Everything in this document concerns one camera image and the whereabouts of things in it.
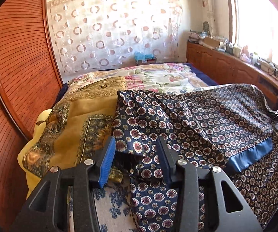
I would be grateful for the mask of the navy patterned silk garment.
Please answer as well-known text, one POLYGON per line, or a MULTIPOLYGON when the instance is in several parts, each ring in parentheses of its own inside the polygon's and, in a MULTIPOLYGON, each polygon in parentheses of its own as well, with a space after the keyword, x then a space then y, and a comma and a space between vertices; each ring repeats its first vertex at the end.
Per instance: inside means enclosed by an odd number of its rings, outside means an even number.
POLYGON ((177 190, 163 181, 158 138, 194 166, 224 169, 261 226, 278 209, 278 121, 253 85, 185 94, 118 91, 112 134, 116 159, 130 174, 139 231, 171 231, 177 190))

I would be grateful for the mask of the yellow pillow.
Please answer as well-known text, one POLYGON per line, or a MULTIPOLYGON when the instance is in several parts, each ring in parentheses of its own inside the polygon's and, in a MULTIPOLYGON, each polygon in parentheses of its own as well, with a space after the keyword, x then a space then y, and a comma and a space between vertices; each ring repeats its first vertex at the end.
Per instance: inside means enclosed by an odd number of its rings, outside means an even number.
POLYGON ((27 186, 28 186, 28 193, 27 197, 31 194, 37 184, 40 182, 41 178, 31 172, 31 169, 28 169, 29 166, 36 165, 37 162, 40 161, 40 153, 30 151, 32 147, 39 141, 40 137, 42 136, 44 129, 46 127, 46 120, 48 119, 52 109, 46 109, 41 112, 36 119, 36 124, 34 125, 33 129, 33 137, 28 143, 22 148, 17 156, 18 163, 20 167, 24 170, 26 174, 27 186))

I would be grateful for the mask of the blue white floral cover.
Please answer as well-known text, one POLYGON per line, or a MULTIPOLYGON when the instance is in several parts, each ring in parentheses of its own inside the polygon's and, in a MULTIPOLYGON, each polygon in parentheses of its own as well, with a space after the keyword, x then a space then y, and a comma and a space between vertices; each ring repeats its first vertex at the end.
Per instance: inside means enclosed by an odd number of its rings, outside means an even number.
POLYGON ((131 185, 109 181, 102 189, 93 189, 100 231, 137 231, 131 205, 131 185))

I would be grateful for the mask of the wooden window-side cabinet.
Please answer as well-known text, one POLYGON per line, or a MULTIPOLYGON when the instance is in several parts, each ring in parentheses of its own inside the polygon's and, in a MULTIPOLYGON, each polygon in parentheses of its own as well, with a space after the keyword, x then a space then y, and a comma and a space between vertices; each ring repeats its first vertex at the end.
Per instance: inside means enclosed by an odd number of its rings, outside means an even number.
POLYGON ((278 81, 266 72, 223 52, 187 42, 186 60, 217 84, 246 83, 256 85, 269 106, 277 108, 278 81))

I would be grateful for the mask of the gold patterned cloth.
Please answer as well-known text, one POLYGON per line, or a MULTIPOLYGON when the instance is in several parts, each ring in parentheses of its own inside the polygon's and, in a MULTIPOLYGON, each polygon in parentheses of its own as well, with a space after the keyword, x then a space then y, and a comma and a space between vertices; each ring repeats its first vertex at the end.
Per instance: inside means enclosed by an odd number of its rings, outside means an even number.
POLYGON ((40 161, 28 169, 42 178, 52 166, 67 169, 91 159, 112 134, 117 92, 125 89, 125 78, 114 77, 66 93, 29 153, 39 152, 40 161))

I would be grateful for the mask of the cardboard box on cabinet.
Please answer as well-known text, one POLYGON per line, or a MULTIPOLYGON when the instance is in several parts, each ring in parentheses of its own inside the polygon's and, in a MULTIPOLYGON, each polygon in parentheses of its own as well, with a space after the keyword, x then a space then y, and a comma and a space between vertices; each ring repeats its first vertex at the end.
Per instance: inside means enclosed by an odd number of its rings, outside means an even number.
POLYGON ((205 37, 202 39, 200 44, 210 49, 222 49, 224 47, 224 43, 222 41, 215 40, 210 37, 205 37))

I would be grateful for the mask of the wooden louvered wardrobe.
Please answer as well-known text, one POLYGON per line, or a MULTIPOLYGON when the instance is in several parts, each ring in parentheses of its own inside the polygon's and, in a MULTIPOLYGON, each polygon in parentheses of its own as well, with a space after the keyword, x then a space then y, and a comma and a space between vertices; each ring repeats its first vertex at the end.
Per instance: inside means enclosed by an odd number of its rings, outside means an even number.
POLYGON ((46 0, 0 0, 0 227, 8 230, 28 188, 17 156, 62 81, 49 41, 46 0))

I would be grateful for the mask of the sheer circle-pattern curtain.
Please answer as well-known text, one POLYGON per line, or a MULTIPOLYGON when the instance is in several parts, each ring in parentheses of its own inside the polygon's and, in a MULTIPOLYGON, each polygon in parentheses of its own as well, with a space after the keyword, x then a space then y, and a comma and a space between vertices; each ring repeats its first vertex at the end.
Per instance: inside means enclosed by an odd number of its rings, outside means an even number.
POLYGON ((64 80, 130 66, 141 53, 158 62, 178 57, 181 0, 52 0, 51 41, 64 80))

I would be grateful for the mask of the window with wooden frame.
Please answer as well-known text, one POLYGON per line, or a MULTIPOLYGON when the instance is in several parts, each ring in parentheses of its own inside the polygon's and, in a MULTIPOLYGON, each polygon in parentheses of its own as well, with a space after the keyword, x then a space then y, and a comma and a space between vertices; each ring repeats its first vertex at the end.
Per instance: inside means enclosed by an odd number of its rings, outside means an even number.
POLYGON ((278 66, 278 10, 269 0, 233 0, 236 42, 278 66))

